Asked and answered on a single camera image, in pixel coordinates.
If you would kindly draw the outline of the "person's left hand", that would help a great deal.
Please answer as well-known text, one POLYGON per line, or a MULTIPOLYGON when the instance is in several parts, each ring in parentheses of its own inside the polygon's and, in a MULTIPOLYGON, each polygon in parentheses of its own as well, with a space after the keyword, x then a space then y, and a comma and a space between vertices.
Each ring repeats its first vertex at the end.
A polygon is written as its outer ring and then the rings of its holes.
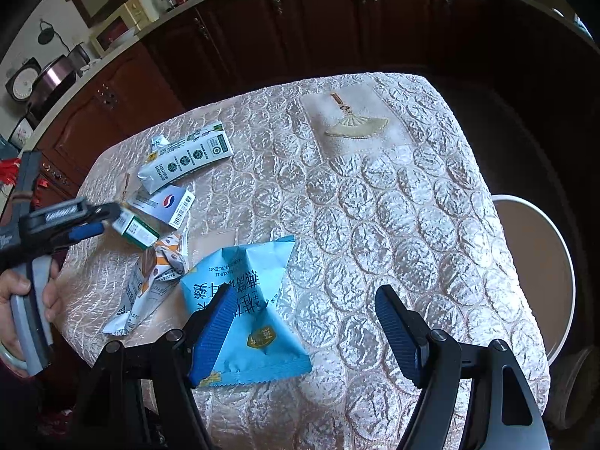
MULTIPOLYGON (((52 323, 63 310, 63 301, 56 285, 60 269, 55 260, 51 263, 50 278, 43 289, 43 305, 46 319, 52 323)), ((25 296, 30 292, 30 282, 22 275, 8 269, 1 274, 1 342, 9 353, 24 360, 10 308, 12 296, 25 296)))

